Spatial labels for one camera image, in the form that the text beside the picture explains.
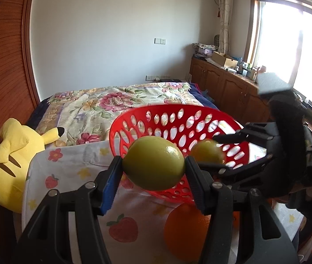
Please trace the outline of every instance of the yellow plush toy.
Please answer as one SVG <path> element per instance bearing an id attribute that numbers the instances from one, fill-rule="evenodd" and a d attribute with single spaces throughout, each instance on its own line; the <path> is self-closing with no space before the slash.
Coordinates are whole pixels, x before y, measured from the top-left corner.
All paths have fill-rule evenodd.
<path id="1" fill-rule="evenodd" d="M 29 164 L 44 145 L 59 139 L 64 128 L 47 131 L 42 136 L 16 119 L 8 119 L 0 129 L 0 205 L 21 213 L 22 198 Z"/>

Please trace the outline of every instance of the white wall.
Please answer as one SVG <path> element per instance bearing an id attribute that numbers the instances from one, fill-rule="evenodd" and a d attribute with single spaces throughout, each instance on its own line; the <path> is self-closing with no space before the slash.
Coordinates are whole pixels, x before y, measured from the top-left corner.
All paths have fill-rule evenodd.
<path id="1" fill-rule="evenodd" d="M 193 42 L 219 33 L 214 0 L 33 0 L 30 42 L 40 96 L 184 78 Z M 155 45 L 154 38 L 167 39 Z"/>
<path id="2" fill-rule="evenodd" d="M 229 25 L 230 55 L 243 57 L 249 28 L 250 0 L 233 0 L 232 19 Z"/>

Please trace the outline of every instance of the patterned curtain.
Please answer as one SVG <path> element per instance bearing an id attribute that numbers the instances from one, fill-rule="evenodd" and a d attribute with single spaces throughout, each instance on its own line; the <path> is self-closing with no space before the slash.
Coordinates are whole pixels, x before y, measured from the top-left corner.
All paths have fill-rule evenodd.
<path id="1" fill-rule="evenodd" d="M 229 54 L 229 23 L 232 17 L 233 0 L 219 0 L 221 30 L 219 52 Z"/>

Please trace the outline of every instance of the green fruit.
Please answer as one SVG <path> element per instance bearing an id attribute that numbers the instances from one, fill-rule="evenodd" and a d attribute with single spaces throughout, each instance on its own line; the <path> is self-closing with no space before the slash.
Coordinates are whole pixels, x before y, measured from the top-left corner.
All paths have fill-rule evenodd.
<path id="1" fill-rule="evenodd" d="M 217 142 L 212 139 L 205 139 L 197 143 L 190 152 L 197 162 L 208 162 L 223 164 L 225 159 L 222 148 L 217 147 Z"/>
<path id="2" fill-rule="evenodd" d="M 123 158 L 123 169 L 134 184 L 145 190 L 166 190 L 184 175 L 184 157 L 172 142 L 144 136 L 130 146 Z"/>

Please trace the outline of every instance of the floral blanket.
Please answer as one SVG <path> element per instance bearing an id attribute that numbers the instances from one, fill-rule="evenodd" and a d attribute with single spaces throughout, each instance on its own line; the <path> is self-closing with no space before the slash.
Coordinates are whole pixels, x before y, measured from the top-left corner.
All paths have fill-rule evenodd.
<path id="1" fill-rule="evenodd" d="M 113 121 L 130 107 L 155 104 L 202 104 L 189 93 L 188 83 L 159 82 L 127 87 L 93 88 L 57 93 L 36 131 L 64 127 L 53 146 L 64 147 L 108 139 Z"/>

